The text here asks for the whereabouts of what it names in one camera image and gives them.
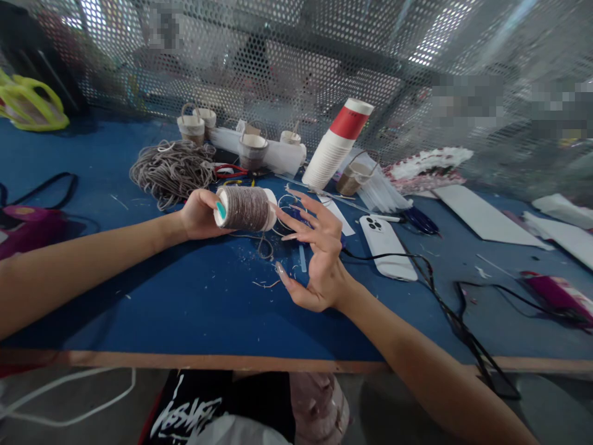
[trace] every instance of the charging cable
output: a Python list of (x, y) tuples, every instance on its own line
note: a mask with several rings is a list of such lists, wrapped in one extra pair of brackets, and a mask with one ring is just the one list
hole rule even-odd
[(106, 402), (103, 405), (97, 406), (97, 408), (94, 408), (94, 409), (90, 410), (89, 412), (81, 414), (73, 419), (58, 421), (58, 420), (52, 420), (52, 419), (48, 419), (46, 417), (36, 416), (36, 415), (32, 415), (32, 414), (18, 413), (18, 412), (16, 412), (16, 410), (18, 408), (20, 408), (21, 406), (23, 406), (24, 404), (39, 397), (40, 395), (66, 383), (66, 382), (82, 379), (84, 377), (89, 377), (91, 375), (100, 374), (100, 373), (104, 373), (107, 371), (112, 371), (114, 369), (117, 369), (117, 368), (95, 368), (95, 369), (91, 369), (91, 370), (87, 370), (87, 371), (81, 371), (81, 372), (78, 372), (75, 374), (70, 374), (70, 375), (64, 376), (62, 378), (59, 378), (57, 380), (54, 380), (53, 382), (50, 382), (47, 385), (42, 386), (41, 388), (36, 389), (33, 392), (30, 392), (26, 396), (21, 397), (19, 400), (8, 405), (7, 407), (0, 405), (0, 420), (2, 420), (3, 418), (6, 418), (6, 417), (19, 419), (19, 420), (28, 420), (33, 423), (39, 423), (40, 425), (45, 425), (45, 426), (52, 426), (54, 428), (64, 428), (65, 426), (70, 426), (70, 425), (74, 425), (75, 423), (82, 422), (84, 419), (87, 419), (87, 418), (91, 417), (92, 415), (97, 414), (100, 411), (103, 411), (105, 408), (108, 408), (111, 405), (119, 402), (125, 396), (130, 394), (132, 389), (134, 389), (134, 387), (136, 386), (136, 368), (131, 368), (132, 382), (130, 383), (130, 387), (128, 389), (126, 389), (124, 392), (122, 392), (119, 396), (115, 397), (114, 399), (111, 399), (109, 402)]

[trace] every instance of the phone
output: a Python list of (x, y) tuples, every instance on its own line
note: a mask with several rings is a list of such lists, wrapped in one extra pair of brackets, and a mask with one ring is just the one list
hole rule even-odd
[[(406, 253), (389, 222), (370, 215), (363, 216), (359, 222), (373, 256)], [(404, 281), (418, 281), (418, 274), (412, 262), (405, 256), (384, 256), (374, 261), (381, 275)]]

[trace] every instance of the tangled twine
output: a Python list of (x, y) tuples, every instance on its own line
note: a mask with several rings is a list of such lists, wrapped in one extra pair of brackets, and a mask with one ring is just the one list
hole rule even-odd
[(130, 179), (157, 199), (160, 211), (185, 201), (192, 191), (216, 181), (210, 144), (197, 148), (190, 140), (144, 147), (130, 169)]

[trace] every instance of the blue table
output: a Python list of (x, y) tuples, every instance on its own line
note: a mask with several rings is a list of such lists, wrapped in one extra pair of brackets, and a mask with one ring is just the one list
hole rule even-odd
[[(63, 132), (21, 132), (6, 119), (0, 120), (0, 132), (0, 180), (13, 197), (62, 171), (80, 176), (78, 190), (64, 210), (83, 228), (82, 234), (160, 216), (154, 200), (130, 181), (128, 170), (143, 146), (177, 138), (175, 124), (95, 110), (93, 117), (74, 120)], [(258, 185), (279, 196), (285, 182), (270, 177)], [(56, 184), (29, 204), (51, 206), (63, 193), (64, 184)], [(501, 210), (533, 211), (518, 201), (482, 196)], [(415, 200), (439, 225), (443, 237), (420, 235), (397, 224), (395, 230), (412, 252), (430, 259), (437, 287), (452, 307), (458, 305), (452, 281), (484, 281), (476, 266), (493, 276), (489, 281), (531, 298), (477, 253), (511, 273), (532, 270), (562, 276), (591, 293), (591, 272), (563, 251), (482, 241), (442, 202)], [(356, 231), (348, 238), (348, 248), (355, 255), (370, 255), (355, 222), (363, 213), (338, 206)], [(269, 238), (275, 258), (291, 271), (298, 261), (296, 247), (273, 234)], [(343, 262), (391, 310), (462, 363), (474, 363), (421, 281), (385, 278), (371, 261), (344, 258)], [(294, 272), (306, 282), (299, 268)], [(378, 351), (341, 314), (308, 312), (294, 305), (281, 285), (263, 289), (252, 283), (276, 280), (273, 264), (259, 258), (254, 240), (223, 237), (188, 242), (114, 277), (6, 339), (0, 362), (324, 371), (385, 368)], [(566, 328), (494, 289), (468, 291), (477, 304), (469, 305), (466, 322), (504, 367), (593, 369), (593, 339), (584, 332)]]

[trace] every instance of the metal mesh wall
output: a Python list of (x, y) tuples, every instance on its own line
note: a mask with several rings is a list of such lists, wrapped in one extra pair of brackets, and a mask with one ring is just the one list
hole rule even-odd
[[(16, 3), (40, 21), (91, 104), (173, 117), (195, 100), (219, 122), (263, 121), (272, 138), (300, 121), (314, 150), (355, 97), (376, 107), (358, 144), (383, 164), (463, 145), (476, 152), (463, 174), (477, 186), (591, 204), (590, 144), (560, 148), (530, 129), (533, 82), (593, 77), (588, 0)], [(168, 7), (179, 32), (158, 35)], [(435, 126), (431, 85), (441, 74), (501, 75), (498, 126)]]

